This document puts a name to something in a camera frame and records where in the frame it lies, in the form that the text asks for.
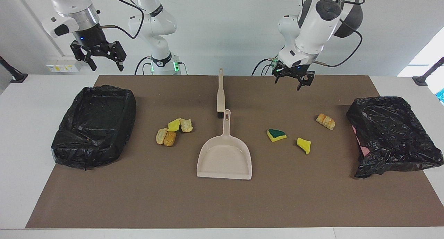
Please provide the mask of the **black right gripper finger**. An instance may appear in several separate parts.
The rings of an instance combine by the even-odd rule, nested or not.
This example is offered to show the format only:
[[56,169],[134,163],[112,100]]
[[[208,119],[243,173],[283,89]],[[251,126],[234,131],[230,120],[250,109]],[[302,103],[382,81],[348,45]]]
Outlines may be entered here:
[[81,46],[78,41],[73,41],[71,43],[71,50],[77,61],[86,62],[93,71],[97,69],[95,62],[91,58],[92,51],[90,48]]
[[114,61],[120,72],[124,70],[124,60],[126,59],[126,53],[119,41],[108,43],[107,58]]

